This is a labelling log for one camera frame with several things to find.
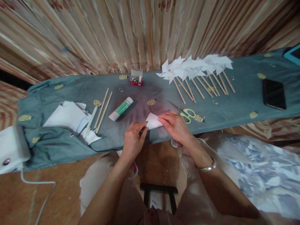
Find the bracelet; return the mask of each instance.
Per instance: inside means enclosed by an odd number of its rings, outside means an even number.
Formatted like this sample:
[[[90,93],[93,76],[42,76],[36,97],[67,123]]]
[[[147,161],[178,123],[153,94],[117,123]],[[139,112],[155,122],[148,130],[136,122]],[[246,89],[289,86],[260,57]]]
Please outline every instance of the bracelet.
[[[213,157],[212,158],[212,166],[211,167],[205,167],[205,168],[202,168],[202,169],[199,169],[197,168],[200,172],[209,172],[209,171],[212,171],[213,169],[215,169],[217,167],[217,161],[214,160]]]

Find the hand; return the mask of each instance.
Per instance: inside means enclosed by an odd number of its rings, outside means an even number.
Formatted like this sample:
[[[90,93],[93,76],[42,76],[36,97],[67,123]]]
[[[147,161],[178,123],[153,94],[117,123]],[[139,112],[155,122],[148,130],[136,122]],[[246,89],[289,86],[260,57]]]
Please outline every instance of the hand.
[[[185,145],[188,141],[195,139],[182,116],[175,111],[166,112],[158,116],[158,121],[166,128],[175,140]]]
[[[147,123],[148,121],[142,123],[132,123],[125,132],[125,141],[121,157],[123,156],[131,163],[135,160],[143,147],[148,128],[146,127],[143,130],[141,136],[139,133]]]

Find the scissor handle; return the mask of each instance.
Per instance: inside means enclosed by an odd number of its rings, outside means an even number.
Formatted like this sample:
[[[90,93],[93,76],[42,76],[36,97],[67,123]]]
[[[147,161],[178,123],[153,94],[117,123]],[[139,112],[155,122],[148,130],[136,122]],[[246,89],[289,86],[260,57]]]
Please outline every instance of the scissor handle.
[[[186,114],[184,114],[182,112],[179,115],[184,117],[184,118],[187,118],[187,122],[185,121],[185,123],[187,123],[187,124],[191,123],[191,119],[189,118],[189,116],[186,116]]]
[[[191,109],[184,109],[183,111],[187,114],[188,117],[194,118],[196,116],[196,113]]]

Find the gray-green fabric cover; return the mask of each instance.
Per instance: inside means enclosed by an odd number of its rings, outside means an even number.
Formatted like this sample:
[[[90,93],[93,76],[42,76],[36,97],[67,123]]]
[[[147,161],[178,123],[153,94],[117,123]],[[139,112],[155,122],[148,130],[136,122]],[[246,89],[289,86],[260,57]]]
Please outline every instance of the gray-green fabric cover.
[[[18,125],[24,127],[25,135],[32,152],[32,158],[28,161],[27,170],[45,168],[60,163],[68,163],[80,160],[106,151],[122,149],[124,132],[132,122],[145,121],[149,113],[156,115],[175,110],[168,103],[170,100],[181,108],[190,108],[197,115],[205,117],[205,122],[197,122],[192,119],[188,125],[193,134],[203,133],[223,128],[238,126],[256,121],[283,118],[300,115],[300,67],[282,57],[284,49],[269,52],[272,57],[264,57],[265,53],[249,57],[234,58],[233,70],[226,69],[227,76],[236,91],[233,93],[226,83],[229,96],[225,96],[219,89],[220,97],[211,98],[201,84],[195,79],[205,99],[202,99],[194,84],[189,81],[195,96],[194,103],[184,90],[181,93],[186,101],[183,104],[174,82],[170,85],[168,80],[163,80],[154,72],[143,73],[143,86],[132,86],[129,78],[119,79],[119,74],[109,75],[82,75],[61,77],[47,80],[32,86],[28,90],[28,96],[19,102],[18,115],[31,115],[30,121],[18,121]],[[263,103],[262,79],[258,73],[266,75],[267,79],[282,82],[285,88],[287,110],[281,111]],[[55,86],[63,84],[61,89]],[[105,92],[109,87],[109,93],[113,91],[110,104],[107,108],[104,120],[100,127],[99,135],[102,139],[85,145],[76,136],[71,137],[71,131],[61,127],[42,127],[49,116],[61,102],[73,101],[87,104],[86,110],[92,113],[93,101],[103,101]],[[131,97],[133,104],[115,122],[108,116],[127,98]],[[150,99],[155,99],[152,106],[147,104]],[[257,112],[258,117],[251,119],[249,114]],[[32,139],[41,137],[41,140],[33,144]],[[148,131],[145,144],[152,144],[170,140],[171,137],[164,127]]]

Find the glue stick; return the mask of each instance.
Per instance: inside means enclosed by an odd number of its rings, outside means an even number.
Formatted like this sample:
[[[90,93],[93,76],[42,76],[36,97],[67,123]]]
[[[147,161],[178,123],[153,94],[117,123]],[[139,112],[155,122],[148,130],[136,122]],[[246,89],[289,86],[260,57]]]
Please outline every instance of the glue stick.
[[[115,110],[110,114],[109,118],[112,121],[116,121],[119,116],[133,103],[133,100],[128,97],[126,100]]]

